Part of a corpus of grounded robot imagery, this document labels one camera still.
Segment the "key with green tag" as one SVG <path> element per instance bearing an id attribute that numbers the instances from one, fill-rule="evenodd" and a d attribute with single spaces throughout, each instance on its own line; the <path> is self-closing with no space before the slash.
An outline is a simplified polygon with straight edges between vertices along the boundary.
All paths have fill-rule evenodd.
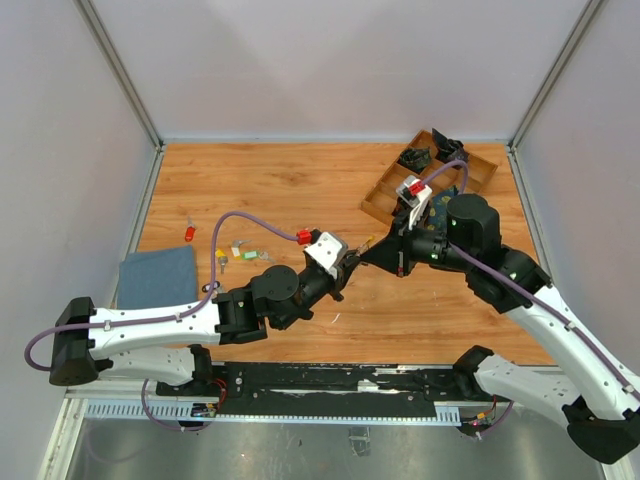
<path id="1" fill-rule="evenodd" d="M 270 256 L 267 251 L 263 250 L 249 250 L 241 253 L 243 260 L 262 260 L 268 263 L 274 263 L 275 260 Z"/>

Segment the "black white tag key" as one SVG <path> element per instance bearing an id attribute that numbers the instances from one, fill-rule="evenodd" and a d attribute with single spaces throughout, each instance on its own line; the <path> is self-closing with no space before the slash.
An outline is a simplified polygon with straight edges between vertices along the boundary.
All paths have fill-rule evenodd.
<path id="1" fill-rule="evenodd" d="M 224 291 L 224 287 L 222 286 L 222 284 L 219 281 L 215 281 L 215 282 L 211 282 L 211 283 L 206 283 L 201 287 L 201 291 L 203 293 L 209 293 L 209 292 L 223 292 Z"/>

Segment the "large keyring with yellow handle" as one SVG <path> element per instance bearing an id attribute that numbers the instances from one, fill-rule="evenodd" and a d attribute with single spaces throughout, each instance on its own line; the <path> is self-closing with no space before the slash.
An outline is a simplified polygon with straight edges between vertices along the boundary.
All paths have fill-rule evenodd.
<path id="1" fill-rule="evenodd" d="M 365 253 L 375 242 L 375 236 L 369 236 L 360 246 L 357 247 L 356 253 L 361 255 Z"/>

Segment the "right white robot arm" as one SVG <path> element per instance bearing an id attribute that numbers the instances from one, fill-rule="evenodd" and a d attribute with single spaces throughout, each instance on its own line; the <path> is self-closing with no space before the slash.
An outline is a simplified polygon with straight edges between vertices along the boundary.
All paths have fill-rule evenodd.
<path id="1" fill-rule="evenodd" d="M 453 365 L 453 387 L 519 403 L 565 429 L 588 456 L 614 464 L 639 445 L 639 377 L 572 312 L 550 276 L 526 253 L 502 242 L 500 216 L 477 194 L 446 205 L 446 228 L 429 230 L 398 217 L 362 259 L 399 277 L 416 264 L 462 273 L 467 287 L 524 328 L 564 374 L 552 380 L 474 346 Z"/>

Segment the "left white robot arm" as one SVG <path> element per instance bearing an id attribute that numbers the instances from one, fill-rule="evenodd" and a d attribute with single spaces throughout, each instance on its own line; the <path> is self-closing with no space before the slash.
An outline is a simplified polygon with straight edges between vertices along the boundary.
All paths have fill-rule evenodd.
<path id="1" fill-rule="evenodd" d="M 55 323 L 49 382 L 76 386 L 124 376 L 203 395 L 214 383 L 209 358 L 171 346 L 246 344 L 265 339 L 268 330 L 309 320 L 325 296 L 342 300 L 359 263 L 353 250 L 330 268 L 307 254 L 301 272 L 273 265 L 247 285 L 196 306 L 113 310 L 95 307 L 89 297 L 75 298 Z"/>

